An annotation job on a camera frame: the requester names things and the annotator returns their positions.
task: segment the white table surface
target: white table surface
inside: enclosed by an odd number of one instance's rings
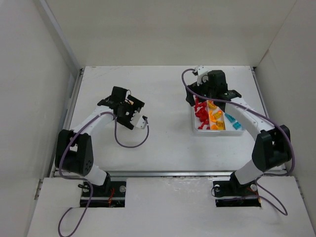
[[[79,181],[45,178],[28,237],[56,237],[69,207],[79,206]],[[285,205],[283,216],[262,200],[259,207],[216,207],[211,178],[130,178],[125,208],[89,208],[74,237],[314,237],[294,177],[263,177],[259,183]],[[259,194],[277,203],[266,192]],[[61,225],[74,229],[83,208]]]
[[[130,89],[145,102],[150,136],[137,149],[125,149],[114,140],[114,122],[93,137],[95,163],[107,171],[231,171],[251,159],[254,141],[248,132],[240,137],[199,137],[192,131],[191,107],[181,73],[189,66],[86,67],[71,128],[82,122],[113,86]],[[242,94],[256,111],[264,113],[249,66],[208,66],[223,70],[230,89]],[[186,74],[187,83],[196,77]],[[119,125],[118,138],[126,145],[142,141],[145,130]]]

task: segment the blue plastic piece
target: blue plastic piece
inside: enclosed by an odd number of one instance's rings
[[[225,113],[226,118],[228,118],[229,122],[233,123],[236,121],[236,119],[233,116],[230,116],[229,114]]]
[[[241,127],[241,124],[239,122],[235,122],[233,124],[234,129],[238,130]]]

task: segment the white robotic arm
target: white robotic arm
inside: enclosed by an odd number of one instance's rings
[[[82,123],[73,130],[62,130],[59,133],[55,159],[56,167],[59,167],[61,156],[70,139],[90,123],[76,139],[75,146],[67,152],[62,168],[79,174],[93,185],[102,186],[105,184],[109,174],[94,163],[92,137],[114,119],[129,129],[134,127],[144,129],[147,125],[147,118],[139,113],[145,104],[131,95],[126,97],[127,91],[124,88],[114,87],[111,96],[101,100],[92,114]]]
[[[281,134],[271,123],[250,113],[253,109],[245,102],[235,90],[228,90],[225,73],[221,70],[208,71],[205,76],[204,66],[199,66],[193,71],[198,76],[203,73],[202,80],[188,85],[191,92],[214,100],[225,113],[233,116],[253,137],[255,146],[251,160],[241,169],[231,174],[230,181],[224,184],[222,193],[218,196],[242,196],[245,188],[249,188],[254,180],[269,169],[291,160],[288,144]],[[195,104],[193,94],[187,89],[187,102],[191,106]],[[281,129],[290,137],[289,129],[282,125]]]

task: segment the orange plastic piece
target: orange plastic piece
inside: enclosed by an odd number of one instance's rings
[[[211,121],[212,122],[217,122],[217,119],[213,115],[211,115]]]
[[[224,130],[224,122],[217,121],[217,128],[218,128],[218,130]]]
[[[214,118],[219,119],[222,115],[219,112],[216,112],[213,116]]]
[[[211,129],[212,130],[218,130],[218,127],[214,124],[214,125],[211,126]]]
[[[212,109],[212,110],[215,110],[217,108],[216,105],[214,105],[213,101],[207,101],[207,106]]]

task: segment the plastic container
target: plastic container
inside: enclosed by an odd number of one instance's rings
[[[229,121],[229,119],[225,116],[225,113],[221,111],[219,107],[216,106],[216,108],[211,109],[212,105],[209,107],[209,103],[212,104],[211,101],[206,102],[206,108],[205,110],[208,113],[208,121],[209,124],[204,125],[203,129],[199,128],[202,125],[202,122],[200,121],[200,118],[196,116],[196,113],[199,112],[199,110],[203,109],[203,107],[198,107],[201,105],[201,103],[196,102],[196,106],[192,107],[192,122],[193,122],[193,132],[196,135],[202,135],[202,136],[241,136],[244,132],[244,128],[241,126],[238,129],[235,129],[233,125],[237,123],[237,121]],[[224,122],[224,130],[213,130],[211,127],[213,125],[217,125],[217,122],[212,122],[210,118],[210,111],[211,114],[214,115],[217,112],[221,112],[221,116],[217,119],[217,121],[223,121]]]

